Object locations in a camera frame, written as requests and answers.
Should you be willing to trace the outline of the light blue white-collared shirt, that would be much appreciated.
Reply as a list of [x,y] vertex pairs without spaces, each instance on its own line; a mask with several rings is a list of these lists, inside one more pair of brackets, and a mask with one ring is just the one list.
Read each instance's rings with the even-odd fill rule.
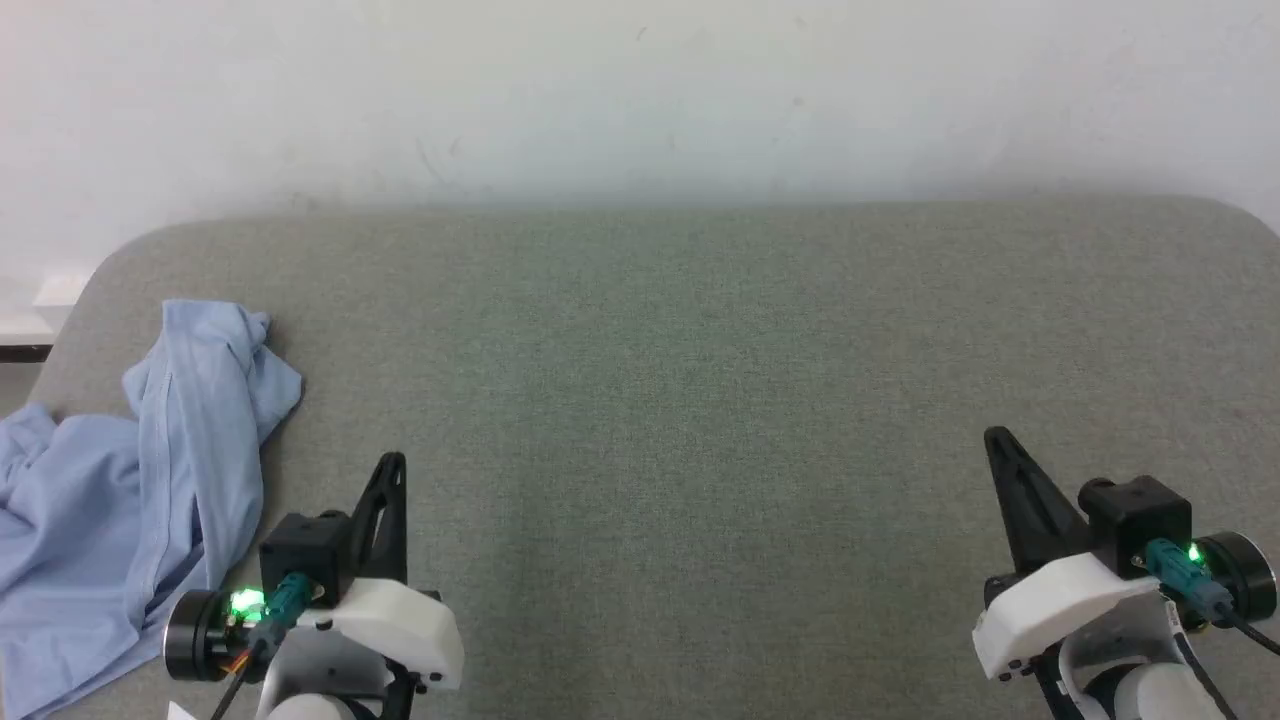
[[187,591],[216,589],[262,516],[261,447],[302,375],[239,304],[168,300],[122,378],[129,416],[0,420],[0,692],[44,720],[156,659]]

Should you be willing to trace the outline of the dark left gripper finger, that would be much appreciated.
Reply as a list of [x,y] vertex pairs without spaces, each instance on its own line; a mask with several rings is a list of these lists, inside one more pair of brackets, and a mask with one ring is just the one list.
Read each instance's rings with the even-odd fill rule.
[[408,580],[407,562],[407,461],[403,454],[390,452],[387,455],[387,509],[385,527],[387,541],[387,569],[389,577],[398,582]]
[[381,577],[380,524],[387,510],[389,460],[380,457],[351,515],[352,569],[356,577]]

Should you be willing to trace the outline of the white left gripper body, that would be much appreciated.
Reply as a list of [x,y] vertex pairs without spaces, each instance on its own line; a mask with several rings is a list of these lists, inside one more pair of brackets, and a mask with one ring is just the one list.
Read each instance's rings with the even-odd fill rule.
[[[195,591],[178,600],[163,637],[163,661],[182,682],[220,682],[266,618],[260,588]],[[334,609],[308,609],[279,648],[256,660],[246,683],[265,693],[456,691],[465,647],[440,600],[390,579],[358,578]]]

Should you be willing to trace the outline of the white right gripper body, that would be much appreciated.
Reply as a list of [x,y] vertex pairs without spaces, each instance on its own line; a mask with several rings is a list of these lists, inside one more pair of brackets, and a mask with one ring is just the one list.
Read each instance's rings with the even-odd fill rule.
[[1124,580],[1094,555],[1048,562],[991,600],[972,633],[984,675],[1007,682],[1033,664],[1074,682],[1092,667],[1129,666],[1147,676],[1194,682],[1194,626],[1251,628],[1277,612],[1277,577],[1247,537],[1147,544],[1146,574]]

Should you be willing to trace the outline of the grey fabric sofa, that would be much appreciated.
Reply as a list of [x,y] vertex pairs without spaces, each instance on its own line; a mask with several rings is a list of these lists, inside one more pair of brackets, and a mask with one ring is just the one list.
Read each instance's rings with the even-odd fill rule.
[[1050,720],[970,633],[983,447],[1152,475],[1280,562],[1280,222],[1198,199],[218,222],[128,243],[32,392],[127,414],[166,299],[305,379],[262,525],[408,478],[454,610],[413,720]]

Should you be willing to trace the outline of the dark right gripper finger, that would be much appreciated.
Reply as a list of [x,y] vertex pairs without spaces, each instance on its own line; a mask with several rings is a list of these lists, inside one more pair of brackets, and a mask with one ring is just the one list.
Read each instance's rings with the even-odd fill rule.
[[1044,474],[1006,427],[989,427],[984,445],[1014,571],[1029,575],[1053,550],[1051,516],[1041,498]]
[[1039,496],[1053,528],[1053,550],[1047,559],[1064,559],[1083,553],[1089,548],[1089,530],[1073,502],[1061,492],[1043,470]]

